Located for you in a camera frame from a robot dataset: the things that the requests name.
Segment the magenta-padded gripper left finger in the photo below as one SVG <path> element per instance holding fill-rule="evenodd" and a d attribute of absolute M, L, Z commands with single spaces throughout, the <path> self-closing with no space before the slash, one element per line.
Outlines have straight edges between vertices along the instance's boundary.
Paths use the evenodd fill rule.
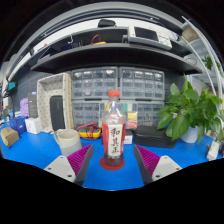
<path fill-rule="evenodd" d="M 93 146 L 88 145 L 68 157 L 60 155 L 44 168 L 56 176 L 82 186 L 93 156 Z"/>

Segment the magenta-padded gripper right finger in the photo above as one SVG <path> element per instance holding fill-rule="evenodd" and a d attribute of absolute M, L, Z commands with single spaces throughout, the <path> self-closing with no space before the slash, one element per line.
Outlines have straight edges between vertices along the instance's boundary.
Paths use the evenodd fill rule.
<path fill-rule="evenodd" d="M 134 146 L 134 156 L 145 185 L 181 170 L 169 156 L 158 156 L 139 145 Z"/>

